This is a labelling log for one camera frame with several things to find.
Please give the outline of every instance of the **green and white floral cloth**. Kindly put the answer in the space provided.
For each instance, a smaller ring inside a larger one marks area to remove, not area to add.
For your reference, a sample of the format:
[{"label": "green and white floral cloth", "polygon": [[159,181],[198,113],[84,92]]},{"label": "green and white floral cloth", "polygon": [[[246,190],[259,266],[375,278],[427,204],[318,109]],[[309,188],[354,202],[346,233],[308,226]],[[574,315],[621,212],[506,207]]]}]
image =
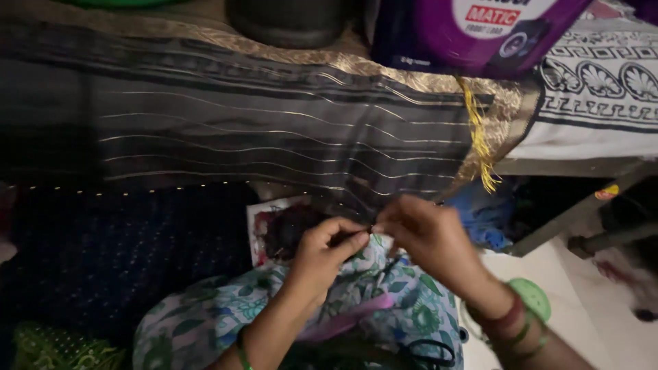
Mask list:
[{"label": "green and white floral cloth", "polygon": [[[393,307],[359,321],[353,332],[396,352],[400,345],[434,340],[453,348],[463,369],[460,328],[454,295],[411,265],[406,255],[386,257],[392,240],[373,235],[369,245],[346,262],[324,305],[306,327],[387,293]],[[238,331],[254,320],[281,288],[288,267],[268,264],[231,281],[202,280],[172,294],[142,319],[135,334],[135,370],[202,370],[226,350]],[[414,355],[450,359],[437,346],[419,346]]]}]

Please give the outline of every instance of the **navy blue dotted fabric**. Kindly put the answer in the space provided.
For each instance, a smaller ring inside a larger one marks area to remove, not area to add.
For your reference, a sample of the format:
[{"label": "navy blue dotted fabric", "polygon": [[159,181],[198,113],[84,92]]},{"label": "navy blue dotted fabric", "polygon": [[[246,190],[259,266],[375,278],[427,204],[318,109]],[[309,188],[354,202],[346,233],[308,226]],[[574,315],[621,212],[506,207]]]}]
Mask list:
[{"label": "navy blue dotted fabric", "polygon": [[130,347],[143,315],[206,277],[251,268],[245,184],[106,193],[21,188],[0,266],[0,317]]}]

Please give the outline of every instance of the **red bangle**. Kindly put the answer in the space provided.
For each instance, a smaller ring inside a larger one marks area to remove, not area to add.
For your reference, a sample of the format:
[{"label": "red bangle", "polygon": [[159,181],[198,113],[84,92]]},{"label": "red bangle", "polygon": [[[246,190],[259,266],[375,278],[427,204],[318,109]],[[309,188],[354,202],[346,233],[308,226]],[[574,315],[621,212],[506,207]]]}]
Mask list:
[{"label": "red bangle", "polygon": [[493,330],[504,330],[514,325],[519,320],[519,317],[523,315],[524,307],[525,305],[521,297],[515,292],[512,308],[500,319],[486,319],[476,311],[471,312],[471,315],[478,321],[484,332],[492,332]]}]

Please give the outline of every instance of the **tassel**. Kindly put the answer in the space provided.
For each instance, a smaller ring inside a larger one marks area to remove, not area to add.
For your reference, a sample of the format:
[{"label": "tassel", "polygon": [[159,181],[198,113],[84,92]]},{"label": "tassel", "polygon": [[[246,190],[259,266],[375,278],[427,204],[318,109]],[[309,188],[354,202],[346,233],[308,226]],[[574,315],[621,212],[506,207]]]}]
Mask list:
[{"label": "tassel", "polygon": [[482,116],[478,111],[478,100],[466,84],[463,77],[455,76],[459,87],[464,91],[464,102],[466,103],[466,110],[468,111],[468,121],[470,123],[470,136],[473,141],[473,148],[480,158],[480,176],[482,177],[482,185],[490,194],[495,191],[495,185],[501,183],[500,180],[494,180],[492,172],[494,165],[492,164],[491,151],[484,140],[484,126],[482,126]]}]

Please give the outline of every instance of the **gold brocade fabric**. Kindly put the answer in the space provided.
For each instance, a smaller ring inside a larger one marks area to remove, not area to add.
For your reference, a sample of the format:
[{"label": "gold brocade fabric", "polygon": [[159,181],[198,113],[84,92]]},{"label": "gold brocade fabric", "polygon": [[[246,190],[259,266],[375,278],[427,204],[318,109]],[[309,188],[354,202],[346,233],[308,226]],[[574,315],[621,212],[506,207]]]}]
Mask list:
[{"label": "gold brocade fabric", "polygon": [[[195,0],[152,10],[131,11],[81,9],[51,0],[7,0],[0,7],[0,15],[79,26],[124,37],[188,38],[277,62],[328,65],[360,76],[382,75],[420,92],[462,92],[453,76],[396,70],[371,61],[366,47],[350,30],[344,32],[334,45],[319,50],[280,49],[249,40],[227,25],[222,0]],[[465,80],[474,94],[494,96],[482,124],[486,143],[493,153],[489,160],[496,162],[520,141],[539,103],[539,88],[531,81]],[[449,193],[478,174],[480,160],[471,149]]]}]

